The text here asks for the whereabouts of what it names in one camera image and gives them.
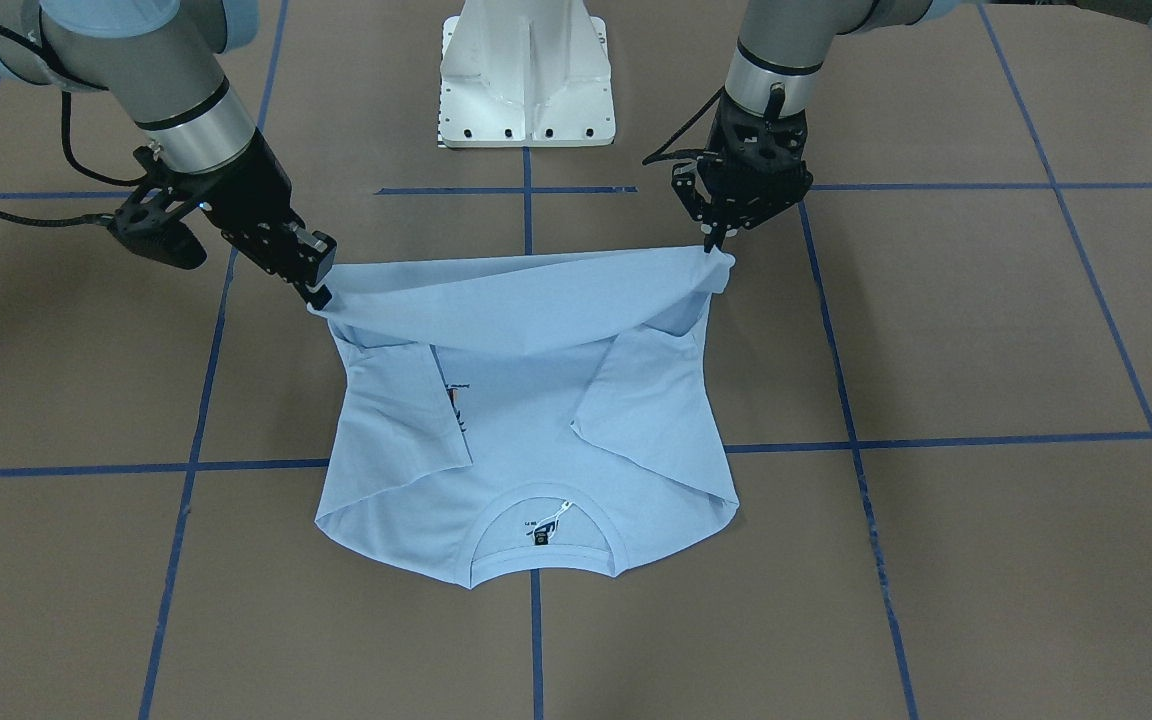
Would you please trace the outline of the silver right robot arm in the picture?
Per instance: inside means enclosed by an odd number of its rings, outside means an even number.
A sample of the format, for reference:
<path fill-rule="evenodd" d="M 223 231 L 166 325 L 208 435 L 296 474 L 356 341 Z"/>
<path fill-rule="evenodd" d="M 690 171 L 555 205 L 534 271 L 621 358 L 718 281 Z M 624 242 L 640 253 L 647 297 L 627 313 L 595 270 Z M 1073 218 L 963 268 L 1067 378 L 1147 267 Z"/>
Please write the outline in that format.
<path fill-rule="evenodd" d="M 145 146 L 131 194 L 101 225 L 134 255 L 195 270 L 206 251 L 185 223 L 200 210 L 223 240 L 316 310 L 338 242 L 291 209 L 291 182 L 218 58 L 253 40 L 256 1 L 0 1 L 0 76 L 73 94 L 108 91 Z"/>

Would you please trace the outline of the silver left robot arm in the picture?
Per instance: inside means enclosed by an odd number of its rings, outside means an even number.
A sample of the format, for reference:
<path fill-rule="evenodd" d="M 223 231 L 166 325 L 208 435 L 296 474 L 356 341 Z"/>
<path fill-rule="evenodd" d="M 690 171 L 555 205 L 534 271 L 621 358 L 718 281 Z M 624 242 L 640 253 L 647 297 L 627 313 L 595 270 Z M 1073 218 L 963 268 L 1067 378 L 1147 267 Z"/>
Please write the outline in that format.
<path fill-rule="evenodd" d="M 672 187 L 713 251 L 737 232 L 799 204 L 812 187 L 804 150 L 806 108 L 838 38 L 915 26 L 952 12 L 952 1 L 750 1 L 700 149 L 660 146 Z"/>

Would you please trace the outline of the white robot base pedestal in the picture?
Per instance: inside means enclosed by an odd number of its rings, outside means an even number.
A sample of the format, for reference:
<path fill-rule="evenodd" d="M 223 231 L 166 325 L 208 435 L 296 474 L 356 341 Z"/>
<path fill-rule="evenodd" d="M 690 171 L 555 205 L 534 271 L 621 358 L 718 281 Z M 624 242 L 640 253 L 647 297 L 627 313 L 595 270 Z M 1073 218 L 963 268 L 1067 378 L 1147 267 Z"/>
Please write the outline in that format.
<path fill-rule="evenodd" d="M 447 149 L 600 147 L 617 135 L 607 26 L 582 1 L 467 1 L 444 20 Z"/>

